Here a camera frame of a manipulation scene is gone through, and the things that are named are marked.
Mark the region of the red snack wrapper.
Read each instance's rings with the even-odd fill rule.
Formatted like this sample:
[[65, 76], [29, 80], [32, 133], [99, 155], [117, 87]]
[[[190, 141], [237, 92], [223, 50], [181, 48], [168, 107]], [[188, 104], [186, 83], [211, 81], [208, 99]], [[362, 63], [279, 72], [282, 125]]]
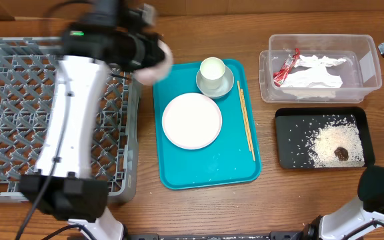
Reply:
[[282, 86], [284, 81], [286, 80], [288, 74], [294, 68], [297, 60], [300, 57], [300, 50], [295, 48], [295, 52], [293, 55], [290, 55], [284, 62], [283, 66], [280, 68], [278, 72], [273, 74], [273, 81], [277, 87]]

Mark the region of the white napkin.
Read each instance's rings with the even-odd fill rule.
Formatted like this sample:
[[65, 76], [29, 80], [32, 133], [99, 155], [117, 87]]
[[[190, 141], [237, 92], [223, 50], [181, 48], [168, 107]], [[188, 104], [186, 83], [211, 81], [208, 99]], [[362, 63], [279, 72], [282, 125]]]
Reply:
[[330, 74], [328, 68], [340, 66], [345, 62], [345, 58], [334, 59], [327, 56], [318, 58], [316, 55], [300, 55], [293, 67], [304, 67], [304, 70], [288, 73], [280, 82], [280, 87], [340, 88], [343, 84], [341, 77]]

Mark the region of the white rice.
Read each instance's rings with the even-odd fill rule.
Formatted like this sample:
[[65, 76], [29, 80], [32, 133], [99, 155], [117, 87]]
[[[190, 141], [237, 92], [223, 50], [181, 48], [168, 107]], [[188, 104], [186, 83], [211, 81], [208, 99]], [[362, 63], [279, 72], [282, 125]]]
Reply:
[[[365, 164], [363, 146], [356, 118], [353, 115], [298, 116], [289, 132], [293, 167], [343, 168]], [[338, 147], [349, 153], [347, 161], [339, 161], [334, 154]]]

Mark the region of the brown food scrap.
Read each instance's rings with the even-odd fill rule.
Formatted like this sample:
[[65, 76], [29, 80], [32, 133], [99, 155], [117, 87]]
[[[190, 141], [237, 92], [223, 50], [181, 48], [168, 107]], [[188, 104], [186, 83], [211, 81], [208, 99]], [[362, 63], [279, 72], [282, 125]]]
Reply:
[[349, 159], [349, 153], [343, 147], [336, 148], [336, 150], [334, 150], [334, 154], [339, 161], [347, 161]]

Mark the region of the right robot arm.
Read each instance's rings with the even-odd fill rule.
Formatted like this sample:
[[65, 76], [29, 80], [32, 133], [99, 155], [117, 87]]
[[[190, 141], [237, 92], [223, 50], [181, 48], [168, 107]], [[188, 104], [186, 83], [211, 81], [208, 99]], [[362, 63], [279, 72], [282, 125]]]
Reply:
[[384, 167], [372, 165], [364, 170], [357, 197], [336, 212], [317, 217], [292, 236], [293, 239], [361, 239], [384, 228]]

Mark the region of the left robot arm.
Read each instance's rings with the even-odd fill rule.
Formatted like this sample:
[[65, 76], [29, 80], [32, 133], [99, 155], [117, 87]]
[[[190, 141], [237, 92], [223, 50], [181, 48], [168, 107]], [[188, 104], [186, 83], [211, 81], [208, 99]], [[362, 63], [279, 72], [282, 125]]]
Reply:
[[124, 1], [93, 1], [92, 10], [61, 36], [45, 142], [34, 171], [21, 176], [19, 191], [32, 210], [66, 221], [88, 239], [124, 237], [124, 226], [107, 208], [107, 183], [91, 178], [93, 127], [112, 65], [148, 82], [170, 72], [170, 49], [147, 32], [155, 18], [151, 5], [132, 9]]

